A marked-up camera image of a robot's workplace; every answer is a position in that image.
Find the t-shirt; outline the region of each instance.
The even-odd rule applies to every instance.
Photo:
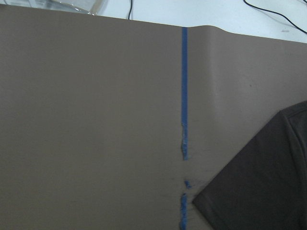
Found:
[[[277,113],[194,198],[216,230],[307,230],[307,101]]]

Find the black cable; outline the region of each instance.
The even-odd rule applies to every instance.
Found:
[[[132,6],[133,6],[133,0],[130,0],[130,1],[131,1],[131,4],[130,4],[130,11],[129,11],[128,20],[130,20],[130,15],[131,15]]]
[[[282,15],[281,13],[274,12],[274,11],[270,11],[270,10],[266,10],[266,9],[263,9],[263,8],[260,8],[260,7],[257,7],[257,6],[253,6],[253,5],[249,4],[248,2],[246,2],[246,0],[243,0],[243,2],[244,2],[245,4],[247,4],[248,6],[251,6],[251,7],[253,7],[253,8],[256,8],[256,9],[258,9],[258,10],[262,10],[262,11],[267,11],[267,12],[271,12],[271,13],[278,14],[278,15],[284,17],[284,18],[285,18],[289,23],[291,23],[296,29],[298,29],[298,30],[302,31],[303,33],[307,34],[307,32],[306,32],[305,30],[299,28],[299,27],[298,27],[297,25],[295,25],[292,21],[290,21],[290,19],[288,19],[286,16]]]

